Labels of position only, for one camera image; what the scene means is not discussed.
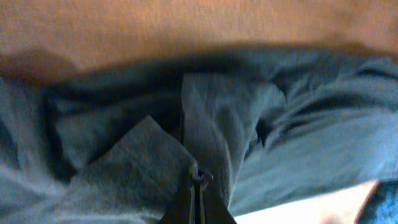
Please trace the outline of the black t-shirt white lettering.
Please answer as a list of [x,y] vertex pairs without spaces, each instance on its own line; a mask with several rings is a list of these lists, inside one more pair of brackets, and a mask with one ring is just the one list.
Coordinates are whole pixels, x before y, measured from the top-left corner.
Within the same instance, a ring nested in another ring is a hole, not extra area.
[[2,223],[157,223],[191,165],[231,215],[397,179],[397,65],[235,50],[1,80]]

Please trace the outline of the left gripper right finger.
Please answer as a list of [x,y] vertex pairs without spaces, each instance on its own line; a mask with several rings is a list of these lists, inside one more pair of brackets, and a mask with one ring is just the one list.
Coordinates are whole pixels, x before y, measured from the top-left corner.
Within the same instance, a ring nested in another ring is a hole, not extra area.
[[199,224],[237,224],[215,189],[213,176],[202,170],[199,170],[198,174],[200,177]]

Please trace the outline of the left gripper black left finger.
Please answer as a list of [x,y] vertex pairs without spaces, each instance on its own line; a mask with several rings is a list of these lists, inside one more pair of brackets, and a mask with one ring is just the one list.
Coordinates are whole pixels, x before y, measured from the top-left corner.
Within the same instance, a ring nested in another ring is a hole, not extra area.
[[196,209],[195,182],[197,181],[197,164],[190,166],[185,180],[178,188],[172,202],[158,224],[194,224]]

